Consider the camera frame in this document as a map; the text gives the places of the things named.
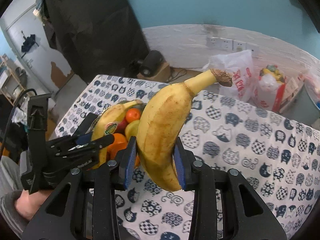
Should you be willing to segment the person's left hand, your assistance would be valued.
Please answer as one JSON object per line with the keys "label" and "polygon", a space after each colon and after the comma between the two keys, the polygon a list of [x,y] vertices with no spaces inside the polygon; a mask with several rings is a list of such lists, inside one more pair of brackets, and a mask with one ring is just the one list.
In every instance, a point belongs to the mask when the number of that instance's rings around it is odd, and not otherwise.
{"label": "person's left hand", "polygon": [[15,208],[20,216],[30,221],[51,193],[51,190],[40,190],[30,194],[29,191],[23,190],[15,201]]}

